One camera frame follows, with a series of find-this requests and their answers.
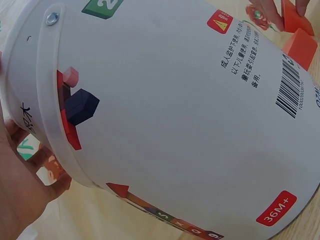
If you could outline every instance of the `screw head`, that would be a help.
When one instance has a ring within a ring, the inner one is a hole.
[[[55,25],[59,20],[59,13],[57,12],[52,12],[46,17],[45,24],[48,26]]]

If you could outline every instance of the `wooden table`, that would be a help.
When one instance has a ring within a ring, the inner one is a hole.
[[[208,0],[217,8],[239,20],[252,22],[246,14],[247,0]],[[3,50],[7,33],[26,0],[0,0],[0,51]],[[320,2],[311,0],[307,11],[316,39],[320,36]],[[282,47],[290,38],[289,33],[279,33],[271,27],[261,32]],[[319,49],[309,72],[317,83],[319,76]],[[316,193],[303,213],[275,240],[320,239],[320,193]],[[76,182],[57,201],[51,203],[45,213],[32,226],[38,238],[44,240],[110,239],[110,240],[197,240],[197,237],[170,227],[149,215],[129,206],[113,195],[100,189],[83,187]]]

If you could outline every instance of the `orange wooden block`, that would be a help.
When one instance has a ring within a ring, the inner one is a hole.
[[[308,71],[317,47],[317,42],[299,28],[285,44],[282,51]]]
[[[297,13],[296,6],[290,0],[281,0],[281,9],[285,32],[295,33],[298,29],[303,29],[310,36],[315,35],[311,23]]]

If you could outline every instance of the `hand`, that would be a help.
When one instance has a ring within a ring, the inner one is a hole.
[[[28,133],[1,116],[0,106],[0,238],[15,240],[40,217],[49,202],[69,189],[72,179],[65,173],[45,186],[36,172],[52,152],[43,146],[29,160],[23,160],[17,146]]]
[[[262,11],[280,31],[285,30],[284,21],[277,11],[274,0],[250,0],[250,2],[256,9]],[[300,16],[303,17],[306,14],[309,2],[310,0],[295,0],[296,11]]]

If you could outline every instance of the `red block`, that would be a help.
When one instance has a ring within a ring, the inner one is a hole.
[[[126,199],[128,195],[129,186],[114,184],[111,182],[106,183],[106,185],[115,192],[120,198]]]
[[[61,119],[68,142],[71,144],[74,150],[81,150],[82,147],[79,141],[77,129],[74,125],[68,122],[65,109],[61,111]]]
[[[290,0],[281,0],[281,9],[285,32],[295,33],[298,29],[303,29],[310,36],[315,35],[311,23],[305,16],[297,13],[296,6]]]
[[[317,42],[304,30],[299,28],[285,44],[282,51],[308,71],[317,47]]]
[[[74,88],[79,82],[79,72],[72,66],[63,73],[63,82],[69,87]]]
[[[199,227],[196,227],[196,226],[190,226],[187,228],[187,231],[193,235],[196,235],[198,237],[200,237],[201,235],[204,234],[205,230],[199,228]]]
[[[56,71],[56,81],[57,81],[57,88],[61,88],[64,84],[64,75],[60,71]]]

